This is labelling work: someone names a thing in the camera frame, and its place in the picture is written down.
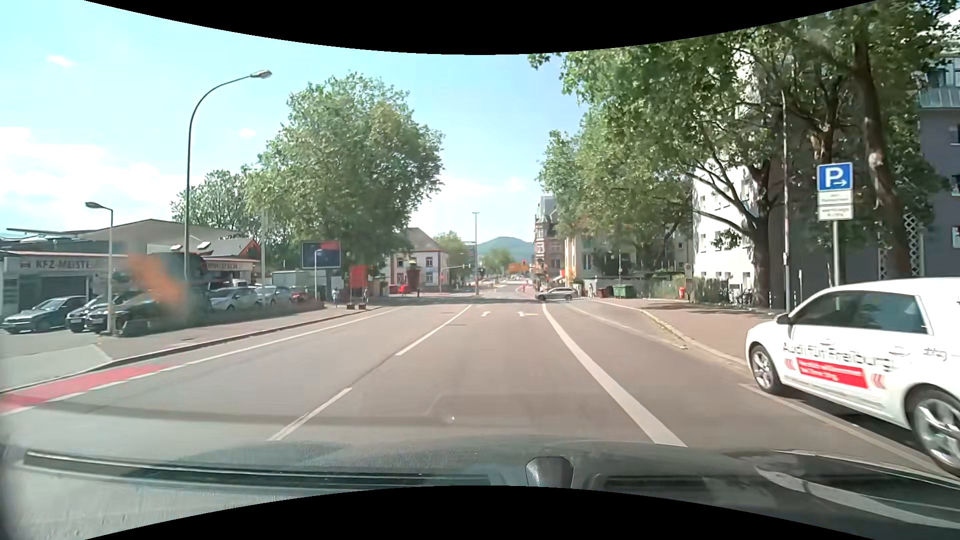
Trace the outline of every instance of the hood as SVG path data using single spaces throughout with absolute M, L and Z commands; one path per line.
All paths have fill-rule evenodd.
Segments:
M 32 319 L 38 315 L 43 315 L 44 313 L 51 313 L 52 311 L 47 311 L 46 309 L 24 309 L 15 315 L 7 317 L 7 320 L 15 319 Z
M 42 450 L 8 456 L 82 481 L 134 483 L 141 498 L 175 487 L 299 495 L 429 485 L 572 487 L 720 506 L 874 538 L 960 534 L 960 481 L 796 450 L 706 452 L 519 435 L 363 445 L 270 441 L 162 462 Z M 129 486 L 121 488 L 129 493 Z M 230 505 L 224 500 L 224 508 Z

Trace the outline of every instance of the billboard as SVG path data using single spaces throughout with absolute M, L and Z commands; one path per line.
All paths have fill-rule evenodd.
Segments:
M 340 268 L 342 265 L 340 240 L 303 242 L 300 245 L 300 268 Z

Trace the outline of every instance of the red sticker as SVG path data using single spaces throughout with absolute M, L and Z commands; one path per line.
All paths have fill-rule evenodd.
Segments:
M 808 360 L 806 358 L 797 358 L 797 364 L 800 373 L 813 377 L 815 379 L 832 380 L 847 386 L 856 386 L 857 388 L 867 388 L 867 377 L 863 373 L 863 368 L 846 366 L 842 364 L 830 364 L 820 360 Z

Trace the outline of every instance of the white building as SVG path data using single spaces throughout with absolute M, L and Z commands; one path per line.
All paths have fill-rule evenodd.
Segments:
M 422 292 L 441 292 L 441 285 L 450 283 L 447 266 L 447 254 L 427 233 L 412 227 L 404 231 L 407 239 L 414 246 L 409 253 L 398 253 L 390 256 L 390 283 L 407 283 L 407 270 L 411 265 L 420 269 L 420 290 Z

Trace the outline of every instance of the road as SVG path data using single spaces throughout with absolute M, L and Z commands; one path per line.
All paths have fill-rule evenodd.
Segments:
M 743 370 L 685 349 L 632 310 L 540 303 L 515 287 L 45 385 L 6 402 L 4 429 L 17 445 L 142 459 L 277 440 L 526 433 L 804 449 L 936 471 L 902 433 L 762 395 Z

